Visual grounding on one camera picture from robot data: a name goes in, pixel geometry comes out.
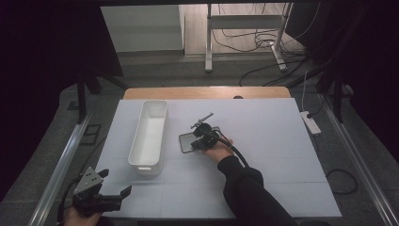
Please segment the black jacket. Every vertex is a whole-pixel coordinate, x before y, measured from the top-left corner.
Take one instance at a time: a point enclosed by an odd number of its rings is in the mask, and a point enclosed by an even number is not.
[[[263,188],[262,174],[244,168],[237,157],[222,159],[217,168],[226,176],[226,203],[241,225],[297,225],[285,209]]]

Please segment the gray carpet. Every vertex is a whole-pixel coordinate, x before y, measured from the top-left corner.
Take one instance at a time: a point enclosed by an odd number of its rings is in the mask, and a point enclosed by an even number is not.
[[[182,87],[182,86],[237,86],[240,77],[254,69],[273,64],[273,60],[219,60],[214,62],[214,71],[206,73],[203,62],[178,62],[178,63],[152,63],[152,64],[126,64],[122,66],[124,77],[120,81],[130,87]],[[311,62],[304,64],[291,77],[280,81],[278,84],[284,86],[290,81],[303,75],[307,70],[314,67]],[[281,78],[282,74],[276,67],[269,70],[261,70],[248,75],[243,80],[246,86],[261,86],[262,84]],[[74,178],[84,162],[84,159],[95,148],[109,130],[113,114],[118,105],[119,99],[123,96],[123,90],[114,84],[103,79],[99,79],[103,91],[100,99],[95,106],[94,114],[90,120],[90,125],[101,125],[98,137],[85,136],[76,151],[71,168],[64,180],[60,192],[58,192],[55,204],[49,213],[45,225],[56,223],[56,207],[59,204],[63,190],[67,183]],[[314,90],[317,77],[307,82],[307,91],[304,98],[304,108],[310,112],[315,112],[321,101]],[[292,96],[296,99],[298,106],[301,107],[302,85],[291,89]],[[0,203],[0,224],[1,225],[26,225],[41,197],[41,193],[47,185],[49,178],[61,156],[65,145],[71,135],[73,127],[77,122],[77,111],[68,110],[71,102],[76,102],[76,87],[65,89],[60,97],[59,108],[55,118],[50,125],[46,135],[33,157],[21,173],[18,181],[11,188],[5,199]],[[322,130],[322,134],[313,137],[312,141],[325,173],[333,169],[343,169],[354,175],[359,183],[358,189],[349,195],[336,195],[343,218],[323,218],[331,225],[384,225],[378,214],[373,201],[368,195],[367,190],[349,159],[346,150],[341,143],[337,132],[331,124],[324,109],[314,116]],[[343,120],[346,128],[359,150],[370,167],[376,180],[385,191],[392,207],[399,210],[399,182],[396,179],[399,174],[398,164],[392,159],[389,152],[374,136],[370,129],[362,122],[354,109],[349,104],[349,100],[343,100]],[[100,156],[102,145],[97,152],[90,158],[87,166],[95,167],[96,161]],[[331,188],[336,191],[352,189],[354,183],[349,177],[340,173],[335,173],[328,178]],[[116,219],[116,225],[136,225],[133,220]]]

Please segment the white table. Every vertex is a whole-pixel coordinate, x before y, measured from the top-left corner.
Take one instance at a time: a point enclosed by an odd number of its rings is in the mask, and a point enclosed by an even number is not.
[[[168,100],[165,165],[152,178],[136,174],[127,161],[143,102],[120,101],[96,169],[110,169],[104,195],[133,185],[121,210],[107,216],[233,218],[215,163],[200,152],[180,150],[178,136],[192,132],[190,125],[211,111],[215,114],[207,122],[234,140],[249,165],[262,172],[265,188],[293,217],[341,215],[294,99]]]

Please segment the white plastic container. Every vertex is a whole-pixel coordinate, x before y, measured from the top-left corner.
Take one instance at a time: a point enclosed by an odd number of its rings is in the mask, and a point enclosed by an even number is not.
[[[158,175],[162,171],[162,137],[167,118],[166,101],[146,101],[141,108],[129,163],[141,175]]]

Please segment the aluminum rail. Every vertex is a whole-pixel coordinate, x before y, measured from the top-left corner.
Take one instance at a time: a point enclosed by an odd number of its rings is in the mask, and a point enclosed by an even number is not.
[[[338,133],[348,155],[351,159],[353,165],[355,166],[356,171],[359,174],[361,181],[366,187],[367,191],[372,198],[376,209],[378,210],[380,216],[384,220],[385,225],[387,226],[398,226],[399,222],[395,213],[392,210],[390,203],[388,202],[387,197],[385,196],[383,190],[379,186],[375,177],[371,173],[370,169],[367,167],[363,158],[361,157],[358,148],[353,142],[352,138],[349,136],[345,126],[343,123],[338,122],[334,113],[332,112],[332,104],[331,101],[326,98],[326,105],[324,105],[325,111],[328,114],[329,119],[335,127],[335,130]]]
[[[88,98],[88,112],[87,115],[83,118],[82,123],[76,124],[71,134],[70,139],[59,158],[58,163],[56,164],[56,168],[54,169],[53,175],[51,176],[47,187],[44,189],[43,194],[39,200],[38,205],[36,206],[35,211],[33,212],[32,218],[29,220],[28,225],[43,225],[47,216],[50,212],[50,209],[54,203],[56,198],[56,194],[58,193],[61,184],[67,174],[68,168],[72,162],[75,151],[79,145],[79,142],[85,133],[86,127],[88,126],[88,122],[91,118],[93,107],[98,97],[92,95]]]

